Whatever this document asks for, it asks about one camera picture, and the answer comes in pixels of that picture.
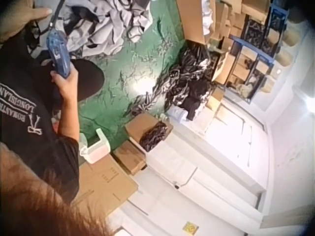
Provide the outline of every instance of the gray fabric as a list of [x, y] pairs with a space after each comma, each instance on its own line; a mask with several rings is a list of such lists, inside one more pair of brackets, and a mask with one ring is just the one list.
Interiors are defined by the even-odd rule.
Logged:
[[[64, 25], [69, 24], [73, 15], [71, 7], [87, 8], [97, 18], [99, 23], [81, 19], [74, 30], [67, 36], [69, 52], [82, 49], [82, 56], [93, 56], [101, 53], [113, 55], [123, 47], [123, 35], [132, 42], [140, 40], [141, 35], [152, 24], [150, 3], [146, 9], [137, 4], [140, 0], [66, 0], [56, 22], [56, 29], [64, 31]], [[57, 8], [59, 0], [35, 0], [36, 7]], [[48, 27], [51, 16], [39, 22], [41, 31]], [[36, 58], [42, 50], [46, 50], [48, 33], [40, 36], [39, 46], [32, 52]]]

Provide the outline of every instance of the brown hair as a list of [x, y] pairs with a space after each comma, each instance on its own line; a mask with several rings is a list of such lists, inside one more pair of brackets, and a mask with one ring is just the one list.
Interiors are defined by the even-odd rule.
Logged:
[[91, 213], [86, 217], [78, 209], [58, 201], [56, 196], [52, 188], [40, 194], [21, 184], [9, 188], [1, 185], [1, 235], [113, 235], [105, 219], [97, 220]]
[[1, 144], [1, 235], [112, 236], [105, 219], [83, 215]]

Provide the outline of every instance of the white container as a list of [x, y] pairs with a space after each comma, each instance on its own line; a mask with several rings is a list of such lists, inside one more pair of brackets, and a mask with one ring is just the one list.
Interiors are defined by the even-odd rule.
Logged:
[[85, 135], [82, 133], [80, 134], [80, 155], [90, 164], [95, 163], [110, 153], [110, 145], [103, 131], [97, 129], [96, 133], [99, 137], [99, 141], [90, 147], [87, 147], [88, 143]]
[[183, 120], [186, 120], [188, 111], [172, 105], [166, 112], [170, 117], [175, 119], [178, 123], [181, 123]]

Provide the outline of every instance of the black pants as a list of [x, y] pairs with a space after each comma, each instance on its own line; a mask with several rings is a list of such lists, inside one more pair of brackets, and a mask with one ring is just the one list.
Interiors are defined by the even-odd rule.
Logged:
[[[42, 98], [48, 111], [60, 105], [53, 97], [53, 90], [56, 85], [52, 83], [50, 72], [54, 70], [51, 63], [41, 66], [33, 59], [28, 50], [21, 33], [8, 39], [0, 50], [0, 60], [13, 59], [19, 63], [19, 66], [31, 74], [35, 92]], [[82, 101], [98, 91], [104, 85], [104, 73], [93, 62], [84, 59], [71, 60], [78, 70], [78, 101]]]

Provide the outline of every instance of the black t-shirt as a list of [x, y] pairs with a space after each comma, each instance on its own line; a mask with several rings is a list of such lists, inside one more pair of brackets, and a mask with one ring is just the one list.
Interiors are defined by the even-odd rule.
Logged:
[[78, 142], [53, 130], [52, 111], [37, 89], [44, 78], [34, 79], [32, 59], [16, 53], [17, 57], [12, 57], [8, 51], [3, 56], [1, 51], [0, 140], [41, 179], [55, 187], [66, 202], [71, 202], [79, 189]]

